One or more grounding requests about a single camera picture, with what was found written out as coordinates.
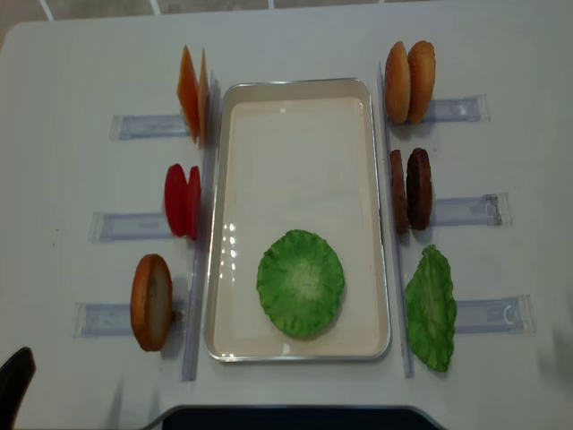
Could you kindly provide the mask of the dark robot base bottom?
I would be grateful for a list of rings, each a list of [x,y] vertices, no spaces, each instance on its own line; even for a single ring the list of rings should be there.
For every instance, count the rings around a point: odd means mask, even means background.
[[[157,429],[442,429],[413,408],[366,406],[203,406],[180,408]]]

